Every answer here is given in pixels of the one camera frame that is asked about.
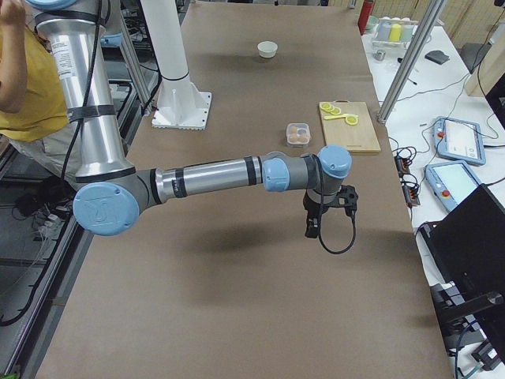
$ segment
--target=yellow cup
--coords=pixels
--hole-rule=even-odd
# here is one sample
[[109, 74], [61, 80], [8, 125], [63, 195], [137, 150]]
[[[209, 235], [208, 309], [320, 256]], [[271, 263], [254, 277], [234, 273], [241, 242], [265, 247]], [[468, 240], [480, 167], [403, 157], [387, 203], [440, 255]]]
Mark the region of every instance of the yellow cup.
[[400, 24], [393, 24], [391, 26], [391, 32], [389, 33], [389, 40], [391, 42], [398, 42], [400, 36], [402, 35], [402, 26]]

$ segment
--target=black monitor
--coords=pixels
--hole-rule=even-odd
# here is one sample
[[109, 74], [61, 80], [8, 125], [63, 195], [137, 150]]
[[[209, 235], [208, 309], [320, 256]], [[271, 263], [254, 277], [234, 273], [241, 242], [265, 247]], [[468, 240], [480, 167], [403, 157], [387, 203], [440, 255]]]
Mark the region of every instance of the black monitor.
[[[424, 237], [443, 278], [466, 302], [493, 291], [505, 296], [505, 209], [486, 185]], [[473, 315], [505, 362], [505, 304]]]

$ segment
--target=clear plastic container with eggs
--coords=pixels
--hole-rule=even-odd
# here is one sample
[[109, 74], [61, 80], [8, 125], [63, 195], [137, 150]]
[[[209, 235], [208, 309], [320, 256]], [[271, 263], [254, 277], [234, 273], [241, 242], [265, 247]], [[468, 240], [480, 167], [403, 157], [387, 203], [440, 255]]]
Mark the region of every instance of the clear plastic container with eggs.
[[288, 146], [303, 148], [310, 142], [310, 129], [307, 124], [293, 123], [286, 128]]

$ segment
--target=white stand base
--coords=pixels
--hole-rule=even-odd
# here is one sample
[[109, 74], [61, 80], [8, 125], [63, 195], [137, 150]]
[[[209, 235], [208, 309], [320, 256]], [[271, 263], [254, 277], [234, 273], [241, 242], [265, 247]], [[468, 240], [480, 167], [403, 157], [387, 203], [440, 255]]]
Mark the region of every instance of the white stand base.
[[191, 87], [193, 98], [184, 100], [181, 99], [177, 89], [172, 89], [171, 98], [165, 98], [163, 101], [167, 105], [159, 106], [155, 112], [155, 117], [152, 120], [152, 125], [155, 128], [205, 129], [212, 94], [199, 92], [193, 83], [191, 83]]

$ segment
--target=robotic arm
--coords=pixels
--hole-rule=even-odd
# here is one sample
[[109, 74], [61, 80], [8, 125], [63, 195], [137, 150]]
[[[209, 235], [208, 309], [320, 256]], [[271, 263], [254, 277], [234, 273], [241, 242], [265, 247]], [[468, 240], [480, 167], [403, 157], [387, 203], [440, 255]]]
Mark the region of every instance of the robotic arm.
[[134, 225], [145, 209], [171, 198], [260, 183], [267, 191], [306, 190], [307, 237], [320, 238], [321, 217], [329, 208], [345, 208], [354, 225], [357, 194], [353, 187], [342, 186], [352, 159], [336, 145], [321, 149], [318, 156], [292, 158], [275, 152], [168, 171], [137, 171], [123, 152], [97, 42], [106, 30], [107, 35], [121, 31], [119, 0], [27, 2], [37, 11], [38, 30], [50, 40], [69, 120], [80, 138], [82, 166], [76, 177], [82, 187], [73, 212], [83, 228], [117, 235]]

